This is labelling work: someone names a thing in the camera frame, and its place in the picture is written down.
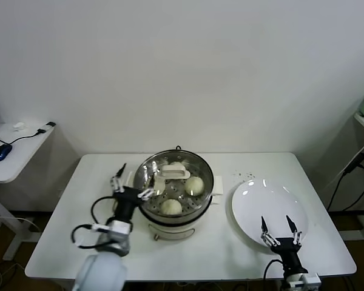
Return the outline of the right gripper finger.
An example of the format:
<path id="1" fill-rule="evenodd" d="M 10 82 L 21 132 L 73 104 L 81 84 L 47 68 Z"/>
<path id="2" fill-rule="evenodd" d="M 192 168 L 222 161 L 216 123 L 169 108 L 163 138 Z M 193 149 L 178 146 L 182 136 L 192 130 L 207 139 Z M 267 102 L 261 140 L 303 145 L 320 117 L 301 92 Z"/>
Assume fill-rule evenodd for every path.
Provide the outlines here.
<path id="1" fill-rule="evenodd" d="M 301 244 L 302 231 L 298 231 L 298 228 L 293 220 L 286 215 L 288 226 L 293 234 L 293 244 Z"/>
<path id="2" fill-rule="evenodd" d="M 261 216 L 261 239 L 266 245 L 279 245 L 279 241 L 269 233 L 263 216 Z"/>

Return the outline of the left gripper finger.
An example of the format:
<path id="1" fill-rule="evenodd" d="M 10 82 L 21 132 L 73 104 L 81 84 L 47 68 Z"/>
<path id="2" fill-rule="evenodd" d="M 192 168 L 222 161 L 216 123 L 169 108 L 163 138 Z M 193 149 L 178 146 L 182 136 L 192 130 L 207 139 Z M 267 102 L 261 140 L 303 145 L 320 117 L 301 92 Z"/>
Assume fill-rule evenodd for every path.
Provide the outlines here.
<path id="1" fill-rule="evenodd" d="M 155 192 L 154 185 L 155 185 L 155 178 L 151 177 L 149 179 L 147 187 L 141 193 L 137 194 L 137 198 L 139 198 L 142 201 L 148 201 Z"/>
<path id="2" fill-rule="evenodd" d="M 126 163 L 123 164 L 122 168 L 120 168 L 117 173 L 111 177 L 110 185 L 114 193 L 123 193 L 124 192 L 124 184 L 122 182 L 122 175 L 126 168 Z"/>

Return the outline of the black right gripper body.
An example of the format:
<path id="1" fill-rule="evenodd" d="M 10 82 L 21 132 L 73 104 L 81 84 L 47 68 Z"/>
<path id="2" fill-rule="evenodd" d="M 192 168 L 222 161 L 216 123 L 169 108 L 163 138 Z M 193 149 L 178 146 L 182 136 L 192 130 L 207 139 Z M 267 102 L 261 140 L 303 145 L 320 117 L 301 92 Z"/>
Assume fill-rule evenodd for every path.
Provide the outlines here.
<path id="1" fill-rule="evenodd" d="M 283 264 L 285 273 L 306 273 L 298 257 L 301 246 L 293 243 L 292 238 L 277 238 L 279 244 L 271 246 L 271 250 L 278 254 Z"/>

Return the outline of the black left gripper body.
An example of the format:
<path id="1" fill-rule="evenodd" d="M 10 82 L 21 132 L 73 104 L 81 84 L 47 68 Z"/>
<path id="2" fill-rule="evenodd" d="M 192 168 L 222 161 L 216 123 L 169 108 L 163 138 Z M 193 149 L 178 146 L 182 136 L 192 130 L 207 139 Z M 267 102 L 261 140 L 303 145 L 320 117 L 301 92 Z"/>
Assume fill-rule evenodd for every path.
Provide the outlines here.
<path id="1" fill-rule="evenodd" d="M 113 217 L 122 222 L 130 222 L 135 209 L 141 205 L 141 199 L 138 197 L 140 193 L 140 190 L 131 187 L 124 187 L 124 192 L 114 192 L 113 197 L 117 206 Z"/>

